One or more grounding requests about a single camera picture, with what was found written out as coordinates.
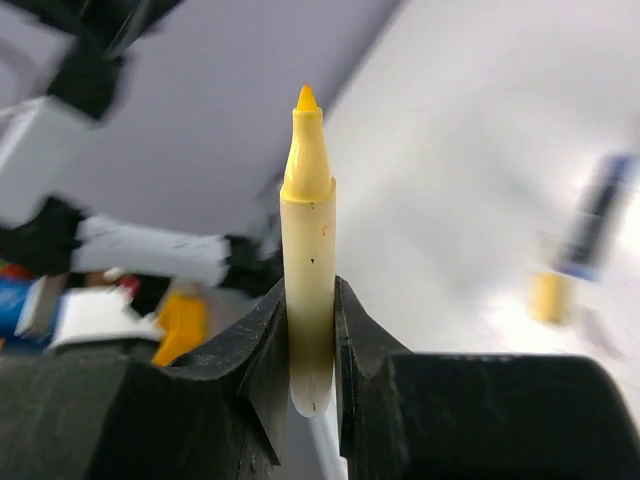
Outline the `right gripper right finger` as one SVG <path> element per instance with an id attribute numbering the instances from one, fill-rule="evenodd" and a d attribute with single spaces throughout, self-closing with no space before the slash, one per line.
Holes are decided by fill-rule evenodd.
<path id="1" fill-rule="evenodd" d="M 335 283 L 341 455 L 353 479 L 635 479 L 609 374 L 572 355 L 414 353 Z"/>

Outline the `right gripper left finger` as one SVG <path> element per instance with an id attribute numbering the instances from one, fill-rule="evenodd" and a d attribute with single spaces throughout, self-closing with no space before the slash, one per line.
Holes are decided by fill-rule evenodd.
<path id="1" fill-rule="evenodd" d="M 1 363 L 5 479 L 268 479 L 289 395 L 283 287 L 167 367 L 115 349 Z"/>

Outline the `yellow highlighter cap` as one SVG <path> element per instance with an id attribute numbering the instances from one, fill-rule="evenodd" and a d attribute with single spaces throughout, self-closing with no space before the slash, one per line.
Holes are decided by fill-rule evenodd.
<path id="1" fill-rule="evenodd" d="M 545 270 L 532 276 L 529 289 L 529 313 L 542 323 L 567 322 L 573 301 L 573 280 L 562 273 Z"/>

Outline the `yellow highlighter pen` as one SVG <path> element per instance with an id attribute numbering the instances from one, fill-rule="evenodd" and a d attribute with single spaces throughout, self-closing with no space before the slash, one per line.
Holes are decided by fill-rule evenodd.
<path id="1" fill-rule="evenodd" d="M 292 111 L 280 224 L 291 398 L 301 415 L 315 417 L 326 411 L 333 383 L 336 180 L 323 111 L 308 85 Z"/>

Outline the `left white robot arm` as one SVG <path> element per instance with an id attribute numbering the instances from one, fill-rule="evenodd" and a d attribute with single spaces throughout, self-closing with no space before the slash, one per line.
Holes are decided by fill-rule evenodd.
<path id="1" fill-rule="evenodd" d="M 282 251 L 238 234 L 198 236 L 122 223 L 56 197 L 56 177 L 105 119 L 127 49 L 170 14 L 172 1 L 21 1 L 72 37 L 51 77 L 11 109 L 1 137 L 1 256 L 37 275 L 121 267 L 266 293 Z"/>

